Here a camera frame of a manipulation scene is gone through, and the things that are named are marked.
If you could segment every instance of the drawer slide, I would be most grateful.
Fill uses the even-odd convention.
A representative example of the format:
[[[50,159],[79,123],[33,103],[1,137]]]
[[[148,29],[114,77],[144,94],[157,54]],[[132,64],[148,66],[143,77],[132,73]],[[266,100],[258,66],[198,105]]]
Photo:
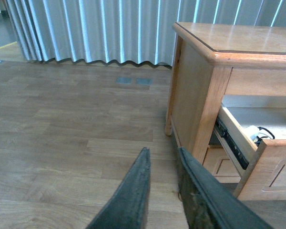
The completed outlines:
[[[236,143],[233,141],[226,126],[219,118],[216,119],[214,128],[219,133],[219,135],[227,142],[229,148],[231,149],[232,153],[236,157],[242,169],[247,169],[249,162],[247,161],[247,159],[245,158],[241,150],[238,148]]]

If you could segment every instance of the floor plank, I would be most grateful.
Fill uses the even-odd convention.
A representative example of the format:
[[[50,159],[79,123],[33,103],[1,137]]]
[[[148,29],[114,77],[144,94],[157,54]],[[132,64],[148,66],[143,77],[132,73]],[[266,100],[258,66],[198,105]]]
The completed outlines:
[[[84,228],[144,146],[152,158],[147,228],[187,228],[174,141],[163,133],[170,74],[0,63],[0,229]],[[119,76],[132,83],[116,84]]]

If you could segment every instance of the yellow floor line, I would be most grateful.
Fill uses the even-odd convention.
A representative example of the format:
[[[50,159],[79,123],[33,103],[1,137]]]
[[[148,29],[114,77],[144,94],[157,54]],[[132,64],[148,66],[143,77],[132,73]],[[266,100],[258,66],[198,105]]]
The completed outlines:
[[[9,44],[3,45],[3,46],[0,47],[0,49],[3,49],[3,48],[5,48],[5,47],[8,47],[8,46],[10,46],[10,45],[12,45],[12,44],[16,44],[16,43],[17,43],[17,42],[13,42],[13,43],[9,43]]]

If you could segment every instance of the pleated curtain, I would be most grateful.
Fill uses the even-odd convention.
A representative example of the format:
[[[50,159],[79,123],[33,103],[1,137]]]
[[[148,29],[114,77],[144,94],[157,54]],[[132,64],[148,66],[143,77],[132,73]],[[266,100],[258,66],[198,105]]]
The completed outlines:
[[[172,65],[176,21],[286,26],[286,0],[8,0],[29,61]]]

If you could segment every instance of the tabletop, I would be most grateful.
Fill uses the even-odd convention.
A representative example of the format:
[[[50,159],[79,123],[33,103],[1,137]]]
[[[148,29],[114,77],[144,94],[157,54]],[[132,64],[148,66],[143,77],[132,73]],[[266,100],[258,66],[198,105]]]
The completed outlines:
[[[176,22],[173,29],[212,65],[286,68],[286,27]]]

